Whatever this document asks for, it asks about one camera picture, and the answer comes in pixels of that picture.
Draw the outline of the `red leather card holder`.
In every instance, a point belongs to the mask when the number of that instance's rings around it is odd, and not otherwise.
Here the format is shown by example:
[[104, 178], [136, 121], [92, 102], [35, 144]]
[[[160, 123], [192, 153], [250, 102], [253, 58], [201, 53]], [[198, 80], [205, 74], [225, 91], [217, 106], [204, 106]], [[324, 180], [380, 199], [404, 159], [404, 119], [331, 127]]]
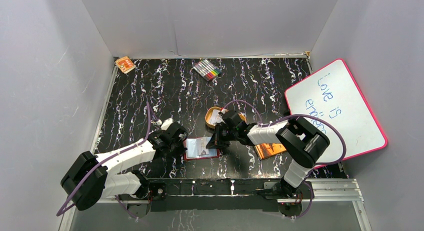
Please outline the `red leather card holder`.
[[206, 148], [207, 143], [211, 137], [197, 137], [188, 138], [184, 141], [185, 153], [184, 159], [188, 160], [201, 160], [209, 158], [218, 158], [220, 150], [216, 148]]

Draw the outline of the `yellow oval tray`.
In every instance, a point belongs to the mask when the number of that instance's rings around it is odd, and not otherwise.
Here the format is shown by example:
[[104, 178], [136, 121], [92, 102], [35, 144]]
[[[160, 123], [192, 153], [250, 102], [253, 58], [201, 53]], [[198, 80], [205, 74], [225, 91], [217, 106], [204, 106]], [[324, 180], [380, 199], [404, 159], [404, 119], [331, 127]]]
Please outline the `yellow oval tray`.
[[217, 124], [225, 125], [225, 121], [223, 120], [222, 115], [228, 111], [228, 109], [218, 106], [209, 108], [204, 118], [206, 126], [211, 130], [215, 130]]

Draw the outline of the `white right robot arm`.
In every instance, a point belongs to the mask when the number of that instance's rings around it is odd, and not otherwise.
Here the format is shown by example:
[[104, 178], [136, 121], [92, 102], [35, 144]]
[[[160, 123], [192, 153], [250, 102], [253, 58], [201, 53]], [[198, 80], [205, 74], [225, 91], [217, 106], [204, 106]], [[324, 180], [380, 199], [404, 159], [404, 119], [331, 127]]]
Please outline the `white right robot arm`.
[[224, 149], [231, 141], [252, 147], [281, 144], [292, 158], [280, 182], [282, 193], [288, 198], [301, 192], [301, 183], [330, 145], [329, 138], [302, 116], [290, 115], [275, 124], [247, 123], [233, 110], [222, 115], [206, 148]]

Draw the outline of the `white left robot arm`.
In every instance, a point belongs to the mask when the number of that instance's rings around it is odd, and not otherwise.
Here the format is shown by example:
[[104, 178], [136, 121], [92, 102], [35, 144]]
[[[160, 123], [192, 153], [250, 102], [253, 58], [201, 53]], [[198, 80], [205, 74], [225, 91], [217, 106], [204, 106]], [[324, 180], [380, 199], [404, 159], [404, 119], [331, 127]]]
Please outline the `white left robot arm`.
[[107, 153], [81, 153], [60, 185], [79, 211], [87, 210], [102, 198], [130, 195], [144, 199], [152, 194], [150, 181], [138, 170], [128, 169], [180, 154], [187, 136], [187, 129], [169, 118], [160, 130], [123, 148]]

